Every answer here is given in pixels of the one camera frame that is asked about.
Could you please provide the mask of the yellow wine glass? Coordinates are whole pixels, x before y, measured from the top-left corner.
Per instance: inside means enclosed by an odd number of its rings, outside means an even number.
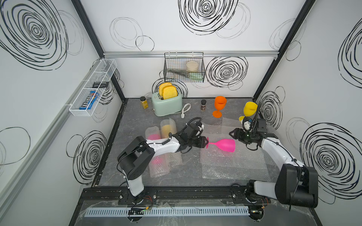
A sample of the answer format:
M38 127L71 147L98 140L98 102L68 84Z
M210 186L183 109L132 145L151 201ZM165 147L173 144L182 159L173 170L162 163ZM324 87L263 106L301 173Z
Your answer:
M247 102L243 109L244 115L239 117L239 121L242 122L245 117L253 116L256 113L257 108L258 104L256 104L255 102Z

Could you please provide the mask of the orange wine glass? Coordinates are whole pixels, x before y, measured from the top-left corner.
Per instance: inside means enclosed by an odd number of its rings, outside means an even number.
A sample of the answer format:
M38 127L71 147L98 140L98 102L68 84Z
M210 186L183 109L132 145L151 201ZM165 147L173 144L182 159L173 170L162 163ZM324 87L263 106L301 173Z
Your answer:
M225 108L227 103L227 99L223 96L217 96L215 98L215 111L213 111L213 117L221 118L222 117L222 110Z

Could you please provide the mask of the bubble wrap of orange glass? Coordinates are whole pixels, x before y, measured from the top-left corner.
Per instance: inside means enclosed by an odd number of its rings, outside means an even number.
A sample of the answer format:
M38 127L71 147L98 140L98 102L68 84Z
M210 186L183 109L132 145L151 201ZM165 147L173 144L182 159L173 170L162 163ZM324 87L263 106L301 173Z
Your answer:
M213 145L201 149L200 163L204 179L271 180L262 151L251 151L240 143L232 153Z

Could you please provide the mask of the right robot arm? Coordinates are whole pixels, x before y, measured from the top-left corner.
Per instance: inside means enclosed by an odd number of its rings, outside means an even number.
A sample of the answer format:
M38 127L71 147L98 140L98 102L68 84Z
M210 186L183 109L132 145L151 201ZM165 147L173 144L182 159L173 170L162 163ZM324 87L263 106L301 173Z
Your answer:
M247 183L245 196L249 202L270 198L289 206L317 207L318 172L295 158L279 138L268 131L264 119L246 117L242 128L235 128L229 135L245 145L256 144L262 148L280 170L275 183L258 180Z

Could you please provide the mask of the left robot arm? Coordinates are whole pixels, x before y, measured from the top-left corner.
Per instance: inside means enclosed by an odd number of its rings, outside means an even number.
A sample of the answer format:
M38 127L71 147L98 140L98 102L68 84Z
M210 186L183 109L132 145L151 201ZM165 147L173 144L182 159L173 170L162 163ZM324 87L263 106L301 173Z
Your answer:
M142 174L153 157L166 153L187 153L194 147L206 148L209 141L202 136L203 130L202 118L196 117L167 138L150 140L136 137L117 157L117 166L125 176L131 195L137 197L143 192Z

